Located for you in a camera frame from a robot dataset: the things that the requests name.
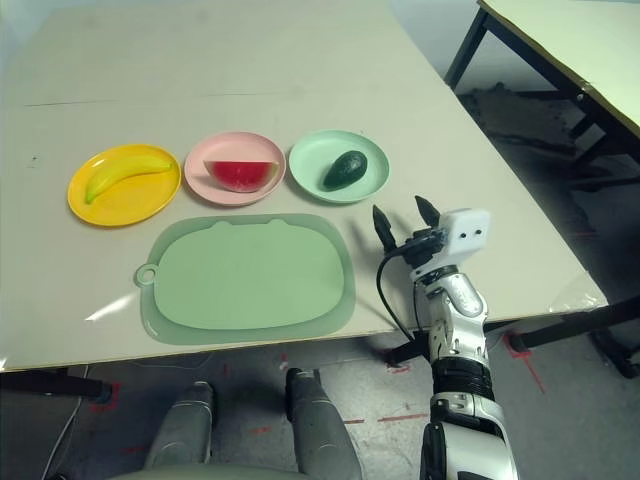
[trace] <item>plastic toy fruit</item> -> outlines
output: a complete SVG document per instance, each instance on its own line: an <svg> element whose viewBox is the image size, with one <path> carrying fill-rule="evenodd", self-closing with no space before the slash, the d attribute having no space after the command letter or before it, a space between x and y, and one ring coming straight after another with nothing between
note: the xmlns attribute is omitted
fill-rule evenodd
<svg viewBox="0 0 640 480"><path fill-rule="evenodd" d="M351 150L333 162L322 184L327 190L339 190L360 180L366 171L367 157L362 152Z"/></svg>
<svg viewBox="0 0 640 480"><path fill-rule="evenodd" d="M139 155L128 158L126 161L108 162L98 168L87 182L85 202L93 203L98 195L106 192L125 178L133 177L134 175L160 173L170 168L171 162L169 160L153 155Z"/></svg>
<svg viewBox="0 0 640 480"><path fill-rule="evenodd" d="M207 171L227 190L255 192L278 172L273 162L205 162Z"/></svg>

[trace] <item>white tabletop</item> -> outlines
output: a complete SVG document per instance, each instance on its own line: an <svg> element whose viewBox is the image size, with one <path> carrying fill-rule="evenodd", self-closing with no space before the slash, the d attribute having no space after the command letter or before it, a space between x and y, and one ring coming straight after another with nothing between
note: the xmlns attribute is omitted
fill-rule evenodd
<svg viewBox="0 0 640 480"><path fill-rule="evenodd" d="M480 0L640 137L638 0Z"/></svg>
<svg viewBox="0 0 640 480"><path fill-rule="evenodd" d="M165 228L203 215L311 213L333 221L357 292L353 317L331 337L393 329L375 289L382 250L371 207L383 208L404 239L422 228L414 194L441 210L493 214L488 248L464 265L490 320L605 302L382 2L64 9L16 59L4 94L0 361L7 370L238 346L166 345L140 320L135 269ZM255 205L224 209L181 189L156 216L111 230L82 223L65 202L74 171L110 146L157 144L182 159L203 137L237 129L287 151L323 128L364 133L385 150L392 177L379 194L333 206L287 178ZM407 274L399 262L386 282L404 318ZM88 320L108 306L117 308Z"/></svg>

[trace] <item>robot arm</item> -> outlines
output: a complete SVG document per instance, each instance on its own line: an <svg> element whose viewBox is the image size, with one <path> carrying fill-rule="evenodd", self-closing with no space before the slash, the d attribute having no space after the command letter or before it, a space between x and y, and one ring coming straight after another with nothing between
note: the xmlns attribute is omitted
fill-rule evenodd
<svg viewBox="0 0 640 480"><path fill-rule="evenodd" d="M458 271L458 265L485 246L490 215L465 209L440 216L426 200L416 201L430 228L415 232L404 245L396 247L390 224L377 207L374 224L386 257L402 256L413 268L411 280L428 299L431 326L424 338L434 395L420 478L517 480L504 415L491 384L483 331L487 304Z"/></svg>

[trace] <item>pink plate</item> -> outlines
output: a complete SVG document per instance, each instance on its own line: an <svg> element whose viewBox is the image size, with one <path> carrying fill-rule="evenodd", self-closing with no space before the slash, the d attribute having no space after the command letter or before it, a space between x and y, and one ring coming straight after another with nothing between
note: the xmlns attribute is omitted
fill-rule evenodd
<svg viewBox="0 0 640 480"><path fill-rule="evenodd" d="M238 193L225 189L209 175L204 162L273 162L278 172L256 192ZM205 200L220 205L249 205L269 195L284 178L287 164L282 151L267 137L250 132L227 132L198 143L184 163L184 178Z"/></svg>

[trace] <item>watermelon slice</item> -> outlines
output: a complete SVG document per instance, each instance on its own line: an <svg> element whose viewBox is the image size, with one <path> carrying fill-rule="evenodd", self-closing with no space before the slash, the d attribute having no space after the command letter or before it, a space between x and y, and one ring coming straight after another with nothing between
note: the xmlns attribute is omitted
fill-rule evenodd
<svg viewBox="0 0 640 480"><path fill-rule="evenodd" d="M220 185L232 192L255 192L278 172L273 162L205 162L207 171Z"/></svg>

